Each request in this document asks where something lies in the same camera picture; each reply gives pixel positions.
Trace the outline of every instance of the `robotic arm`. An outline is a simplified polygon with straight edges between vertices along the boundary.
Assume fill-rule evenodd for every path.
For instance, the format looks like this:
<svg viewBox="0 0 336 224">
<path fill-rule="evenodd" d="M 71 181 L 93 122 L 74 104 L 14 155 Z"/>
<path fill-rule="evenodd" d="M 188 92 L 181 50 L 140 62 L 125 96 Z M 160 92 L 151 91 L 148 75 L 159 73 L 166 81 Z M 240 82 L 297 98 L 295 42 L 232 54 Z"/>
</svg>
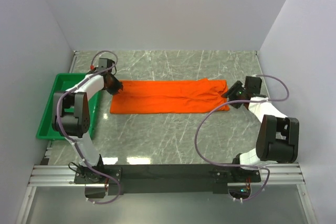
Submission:
<svg viewBox="0 0 336 224">
<path fill-rule="evenodd" d="M 111 71 L 104 72 L 93 76 L 95 73 L 110 68 L 114 61 L 107 58 L 100 58 L 98 67 L 93 68 L 85 76 L 90 78 L 84 85 L 73 93 L 67 95 L 61 102 L 61 121 L 66 133 L 71 136 L 76 142 L 86 157 L 86 161 L 97 170 L 103 170 L 103 163 L 100 154 L 92 144 L 89 135 L 90 114 L 88 101 L 100 90 L 107 90 L 111 95 L 118 94 L 119 90 L 123 89 L 122 83 L 111 73 Z M 54 94 L 53 102 L 53 121 L 52 128 L 62 134 L 57 123 L 57 102 L 66 91 L 58 91 Z M 67 112 L 66 109 L 73 107 L 74 112 Z M 79 164 L 86 167 L 86 164 L 80 159 Z"/>
<path fill-rule="evenodd" d="M 225 94 L 229 100 L 262 101 L 260 95 L 261 78 L 247 76 L 245 85 L 237 81 Z M 232 106 L 236 109 L 242 103 Z M 266 166 L 272 163 L 293 163 L 298 156 L 299 121 L 288 118 L 270 102 L 244 103 L 252 114 L 261 122 L 256 148 L 238 154 L 233 163 L 241 165 Z"/>
</svg>

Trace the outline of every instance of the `orange cloth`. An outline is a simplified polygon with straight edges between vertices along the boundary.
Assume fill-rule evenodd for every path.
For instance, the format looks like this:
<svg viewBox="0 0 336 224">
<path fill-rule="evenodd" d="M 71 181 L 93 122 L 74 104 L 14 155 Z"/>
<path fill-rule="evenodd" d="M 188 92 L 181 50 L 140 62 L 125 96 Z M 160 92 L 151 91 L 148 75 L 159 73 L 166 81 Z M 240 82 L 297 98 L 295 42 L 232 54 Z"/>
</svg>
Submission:
<svg viewBox="0 0 336 224">
<path fill-rule="evenodd" d="M 112 114 L 205 113 L 226 102 L 225 80 L 122 81 L 114 95 Z M 229 110 L 224 106 L 219 110 Z"/>
</svg>

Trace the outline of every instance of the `marble table surface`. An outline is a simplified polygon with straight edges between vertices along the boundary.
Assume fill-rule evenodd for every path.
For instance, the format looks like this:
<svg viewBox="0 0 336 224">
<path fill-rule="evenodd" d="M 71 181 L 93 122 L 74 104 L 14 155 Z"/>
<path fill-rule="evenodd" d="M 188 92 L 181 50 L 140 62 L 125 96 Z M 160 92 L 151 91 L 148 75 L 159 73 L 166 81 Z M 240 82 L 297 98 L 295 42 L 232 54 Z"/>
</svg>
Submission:
<svg viewBox="0 0 336 224">
<path fill-rule="evenodd" d="M 87 72 L 96 51 L 77 52 L 73 72 Z M 260 74 L 255 51 L 116 51 L 119 80 L 225 79 L 229 85 Z M 198 164 L 196 128 L 205 114 L 110 114 L 111 95 L 101 91 L 94 146 L 105 164 Z M 263 82 L 262 94 L 267 94 Z M 199 134 L 201 152 L 216 162 L 255 147 L 260 123 L 245 108 L 214 113 Z M 67 165 L 77 156 L 67 141 L 54 141 L 49 165 Z"/>
</svg>

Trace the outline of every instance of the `black metal frame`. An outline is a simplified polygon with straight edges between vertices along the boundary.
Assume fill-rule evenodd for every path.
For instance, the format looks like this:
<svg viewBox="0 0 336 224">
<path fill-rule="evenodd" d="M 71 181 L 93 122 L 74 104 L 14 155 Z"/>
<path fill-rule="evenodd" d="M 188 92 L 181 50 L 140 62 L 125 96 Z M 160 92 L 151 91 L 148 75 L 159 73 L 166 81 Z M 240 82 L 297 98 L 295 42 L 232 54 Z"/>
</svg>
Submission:
<svg viewBox="0 0 336 224">
<path fill-rule="evenodd" d="M 88 176 L 75 177 L 75 184 L 93 184 Z M 227 194 L 228 183 L 251 183 L 261 181 L 258 170 L 245 170 L 236 167 L 219 167 L 211 164 L 176 164 L 176 165 L 105 165 L 104 172 L 117 179 L 122 187 L 122 194 L 138 193 L 186 193 L 212 191 L 214 194 Z M 108 182 L 108 195 L 115 195 L 118 186 Z M 105 195 L 105 188 L 86 188 L 88 198 Z"/>
</svg>

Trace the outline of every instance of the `orange towel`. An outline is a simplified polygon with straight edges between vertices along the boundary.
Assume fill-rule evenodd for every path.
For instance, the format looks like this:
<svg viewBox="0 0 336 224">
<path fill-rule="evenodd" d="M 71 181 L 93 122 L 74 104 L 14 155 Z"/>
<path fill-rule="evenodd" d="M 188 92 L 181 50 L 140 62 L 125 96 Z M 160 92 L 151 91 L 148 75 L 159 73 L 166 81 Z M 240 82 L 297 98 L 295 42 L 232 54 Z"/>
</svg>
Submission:
<svg viewBox="0 0 336 224">
<path fill-rule="evenodd" d="M 112 99 L 112 114 L 205 113 L 226 102 L 221 97 L 227 91 L 225 80 L 122 83 L 123 91 Z"/>
</svg>

